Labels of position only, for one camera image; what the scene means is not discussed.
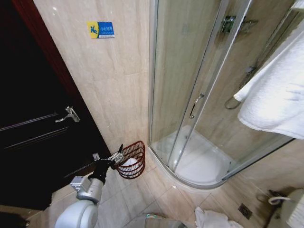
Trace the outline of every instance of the glass panel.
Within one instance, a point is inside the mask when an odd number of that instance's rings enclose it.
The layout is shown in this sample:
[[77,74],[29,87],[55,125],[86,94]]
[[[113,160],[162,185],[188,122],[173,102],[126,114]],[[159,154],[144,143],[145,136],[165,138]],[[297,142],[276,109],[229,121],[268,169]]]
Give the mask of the glass panel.
[[[227,55],[229,47],[231,46],[231,43],[233,43],[235,34],[241,24],[249,2],[250,1],[241,1],[239,4],[236,4],[235,1],[230,1],[227,7],[223,9],[224,11],[222,14],[219,15],[217,20],[219,25],[214,27],[213,31],[213,33],[215,33],[215,39],[211,40],[208,44],[208,51],[203,59],[196,86],[194,87],[186,115],[183,119],[176,143],[168,162],[168,165],[172,170],[176,169],[176,165],[181,158],[183,149],[187,143],[188,136],[198,119],[200,109],[202,109],[202,106],[204,105],[206,96],[200,99],[197,103],[196,101],[201,94],[205,94],[208,90],[212,89],[212,81],[215,80],[220,70],[220,66]],[[229,15],[233,15],[235,17],[233,26],[230,26],[231,33],[222,33],[221,30],[224,28],[222,21]]]
[[[231,170],[244,168],[245,164],[250,165],[291,140],[287,136],[255,131],[243,125],[237,118],[241,106],[227,109],[226,102],[250,77],[251,66],[261,67],[264,57],[277,47],[277,41],[286,37],[283,31],[290,29],[285,27],[274,38],[276,44],[271,45],[273,40],[270,38],[292,3],[292,0],[252,2],[246,20],[258,22],[249,32],[240,31],[236,37],[176,167],[175,174],[182,179],[200,185],[216,184]],[[197,86],[204,91],[206,85]],[[188,119],[188,128],[192,124]]]
[[159,0],[150,145],[167,163],[220,0]]

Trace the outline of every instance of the dark wooden door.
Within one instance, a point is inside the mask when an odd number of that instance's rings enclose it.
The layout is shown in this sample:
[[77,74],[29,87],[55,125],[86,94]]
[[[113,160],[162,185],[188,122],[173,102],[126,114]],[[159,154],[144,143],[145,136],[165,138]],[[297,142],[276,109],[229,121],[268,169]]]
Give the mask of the dark wooden door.
[[[0,204],[45,209],[110,153],[34,3],[0,4]],[[80,122],[55,122],[67,106]]]

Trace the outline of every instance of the shower door handle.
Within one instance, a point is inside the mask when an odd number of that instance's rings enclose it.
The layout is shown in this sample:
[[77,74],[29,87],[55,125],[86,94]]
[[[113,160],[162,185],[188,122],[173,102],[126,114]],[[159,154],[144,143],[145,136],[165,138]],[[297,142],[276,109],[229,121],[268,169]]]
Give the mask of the shower door handle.
[[193,105],[193,107],[192,107],[190,116],[189,116],[190,119],[193,119],[193,118],[194,118],[194,115],[192,114],[192,113],[193,113],[193,110],[194,110],[196,104],[198,103],[198,101],[199,101],[201,98],[203,98],[203,97],[204,97],[204,94],[200,94],[199,97],[196,98],[196,100],[195,100],[195,102],[194,102],[194,105]]

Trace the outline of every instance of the door handle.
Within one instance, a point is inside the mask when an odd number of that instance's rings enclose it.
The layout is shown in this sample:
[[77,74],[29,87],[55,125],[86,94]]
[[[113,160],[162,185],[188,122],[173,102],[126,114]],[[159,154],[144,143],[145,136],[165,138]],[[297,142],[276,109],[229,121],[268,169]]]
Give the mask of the door handle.
[[80,118],[78,117],[78,115],[76,114],[76,112],[74,111],[73,107],[66,107],[66,111],[67,111],[67,115],[59,120],[55,120],[56,123],[62,122],[65,119],[71,117],[75,122],[79,122]]
[[194,115],[192,114],[192,113],[193,113],[193,110],[194,110],[196,104],[198,103],[198,101],[199,101],[201,98],[203,98],[203,97],[204,97],[204,94],[200,94],[199,97],[196,98],[196,100],[195,100],[195,102],[194,102],[194,105],[193,105],[193,107],[192,107],[190,116],[189,116],[190,119],[193,119],[193,118],[194,118]]

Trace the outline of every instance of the white shower base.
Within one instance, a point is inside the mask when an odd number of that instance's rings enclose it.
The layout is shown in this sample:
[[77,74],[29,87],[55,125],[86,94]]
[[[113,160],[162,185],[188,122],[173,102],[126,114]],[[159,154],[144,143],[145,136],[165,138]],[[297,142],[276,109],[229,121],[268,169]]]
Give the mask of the white shower base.
[[[186,138],[190,126],[181,129],[182,138]],[[168,160],[177,131],[152,143],[152,148],[163,159]],[[184,142],[177,142],[173,157],[178,157]],[[197,131],[193,131],[184,153],[177,165],[175,174],[181,179],[197,185],[213,185],[221,181],[235,161],[220,148]]]

